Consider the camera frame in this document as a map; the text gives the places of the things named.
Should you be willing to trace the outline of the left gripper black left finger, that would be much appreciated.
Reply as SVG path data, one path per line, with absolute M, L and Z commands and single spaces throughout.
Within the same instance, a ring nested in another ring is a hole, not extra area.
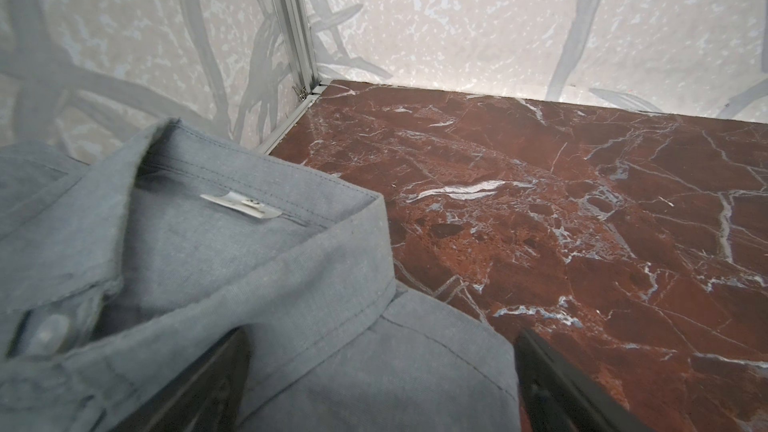
M 233 329 L 116 431 L 233 431 L 249 370 L 246 332 Z

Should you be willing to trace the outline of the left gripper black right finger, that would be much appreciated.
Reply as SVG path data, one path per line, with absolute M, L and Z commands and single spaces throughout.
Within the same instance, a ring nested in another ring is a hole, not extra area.
M 534 431 L 650 429 L 534 331 L 518 334 L 514 352 L 520 393 Z

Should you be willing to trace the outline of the grey long sleeve shirt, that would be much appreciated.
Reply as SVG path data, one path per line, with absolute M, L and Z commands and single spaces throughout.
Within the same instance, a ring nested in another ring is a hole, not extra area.
M 228 332 L 239 431 L 516 431 L 512 345 L 395 276 L 385 201 L 168 120 L 1 150 L 1 427 L 107 431 Z

